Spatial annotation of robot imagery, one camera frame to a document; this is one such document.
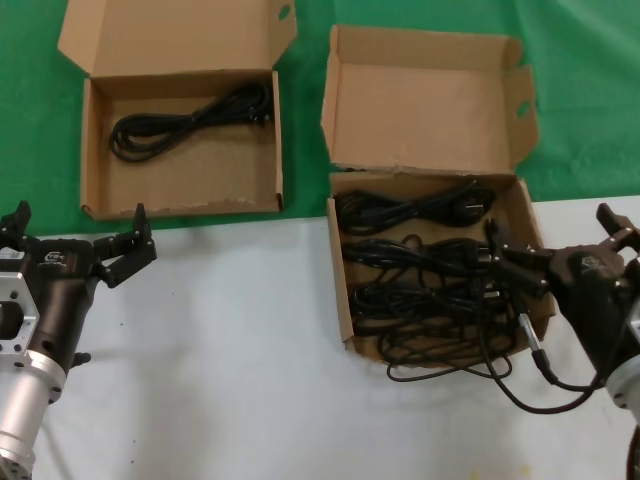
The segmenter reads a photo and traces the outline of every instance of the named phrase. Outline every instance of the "robot end effector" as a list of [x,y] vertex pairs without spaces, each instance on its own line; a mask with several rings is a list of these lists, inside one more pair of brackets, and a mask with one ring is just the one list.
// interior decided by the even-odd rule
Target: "robot end effector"
[[[640,230],[604,203],[596,217],[608,237],[593,245],[515,248],[492,220],[485,232],[500,278],[534,298],[553,294],[593,364],[599,385],[640,422],[640,257],[625,264],[619,254],[626,247],[640,254]],[[539,342],[527,312],[520,317],[536,359]],[[547,365],[538,368],[548,370],[546,356],[543,361]]]
[[46,407],[91,358],[76,348],[99,281],[114,288],[156,259],[142,204],[131,231],[94,242],[37,239],[30,217],[23,201],[0,218],[0,365],[18,369],[0,413],[0,480],[30,478]]

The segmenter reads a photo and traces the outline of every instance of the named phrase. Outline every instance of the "white table surface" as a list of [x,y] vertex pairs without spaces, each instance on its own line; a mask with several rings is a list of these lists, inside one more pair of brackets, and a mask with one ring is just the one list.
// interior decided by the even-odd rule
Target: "white table surface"
[[[609,202],[640,224],[640,197]],[[598,203],[536,204],[546,245],[602,240]],[[491,380],[395,384],[346,352],[325,219],[154,237],[158,261],[98,288],[80,341],[93,361],[46,414],[35,480],[624,478],[634,422],[606,392],[534,416]],[[545,345],[560,378],[591,379],[561,317]],[[530,404],[575,396],[528,353],[514,368],[507,384]]]

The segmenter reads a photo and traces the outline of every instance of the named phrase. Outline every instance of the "box handle hole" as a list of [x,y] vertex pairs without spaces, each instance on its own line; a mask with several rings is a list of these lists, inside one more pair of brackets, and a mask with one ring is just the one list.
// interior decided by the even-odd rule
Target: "box handle hole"
[[289,16],[290,13],[291,13],[291,6],[285,5],[280,9],[280,12],[278,12],[278,20],[280,21],[284,20]]
[[526,100],[522,102],[520,105],[518,105],[518,110],[516,110],[516,115],[518,116],[518,118],[522,118],[527,113],[529,113],[530,110],[531,110],[531,102],[529,102],[529,100]]

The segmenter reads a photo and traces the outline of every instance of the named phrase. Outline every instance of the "open cardboard box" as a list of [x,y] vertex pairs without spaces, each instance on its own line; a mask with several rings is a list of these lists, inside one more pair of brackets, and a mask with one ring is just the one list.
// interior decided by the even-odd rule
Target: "open cardboard box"
[[[520,43],[510,37],[336,26],[331,32],[322,127],[331,159],[358,172],[331,175],[332,194],[364,189],[416,199],[472,179],[497,199],[496,218],[518,245],[541,248],[525,183],[513,173],[538,141],[535,90],[529,66],[519,66]],[[346,263],[328,200],[329,230],[342,340],[380,360],[374,337],[354,337],[349,288],[379,270]],[[379,235],[425,244],[453,237],[483,240],[483,222],[449,228],[414,219]],[[528,300],[536,333],[554,315],[550,298]],[[526,346],[519,332],[514,352]]]
[[[293,0],[69,0],[58,47],[89,73],[81,205],[98,220],[282,209],[278,74],[296,36]],[[132,164],[107,139],[132,113],[191,113],[253,80],[273,86],[265,126],[203,129]]]

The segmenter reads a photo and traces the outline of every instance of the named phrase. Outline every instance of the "silver metal cylinder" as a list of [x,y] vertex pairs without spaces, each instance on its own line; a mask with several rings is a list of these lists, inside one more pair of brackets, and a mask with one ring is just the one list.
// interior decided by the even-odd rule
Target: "silver metal cylinder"
[[64,370],[44,355],[27,351],[15,365],[15,380],[0,413],[0,480],[29,480],[33,445],[50,403],[62,392]]
[[629,410],[640,425],[640,355],[616,368],[607,379],[606,388],[613,403]]

